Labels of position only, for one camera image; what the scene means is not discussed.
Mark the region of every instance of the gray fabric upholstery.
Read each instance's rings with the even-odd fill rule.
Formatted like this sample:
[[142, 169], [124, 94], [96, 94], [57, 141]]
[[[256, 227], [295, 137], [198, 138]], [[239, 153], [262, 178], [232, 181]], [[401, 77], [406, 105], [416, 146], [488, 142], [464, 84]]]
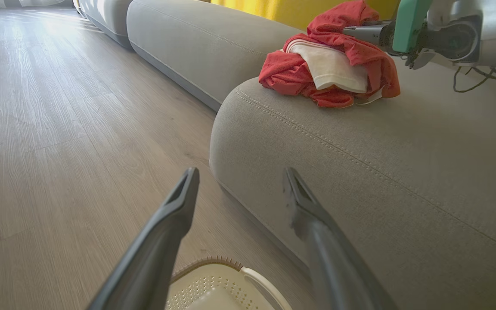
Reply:
[[81, 10], [95, 26], [129, 49], [131, 45], [127, 42], [126, 15], [131, 1], [79, 0]]
[[162, 63], [218, 104], [240, 83], [258, 76], [267, 54], [300, 32], [195, 0], [134, 0], [127, 31], [144, 57], [150, 55], [148, 61]]
[[496, 94], [456, 94], [434, 63], [397, 67], [400, 96], [342, 110], [242, 83], [215, 119], [211, 169], [301, 260], [287, 166], [401, 309], [496, 309]]

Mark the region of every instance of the yellow curtain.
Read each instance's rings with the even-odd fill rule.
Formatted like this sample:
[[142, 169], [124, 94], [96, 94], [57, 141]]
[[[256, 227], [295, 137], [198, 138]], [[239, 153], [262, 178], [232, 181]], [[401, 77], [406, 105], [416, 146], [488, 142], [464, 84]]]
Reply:
[[[343, 0], [211, 0], [229, 8], [249, 12], [267, 19], [305, 30], [315, 16], [344, 2]], [[381, 19], [390, 19], [398, 0], [367, 0], [380, 13]]]

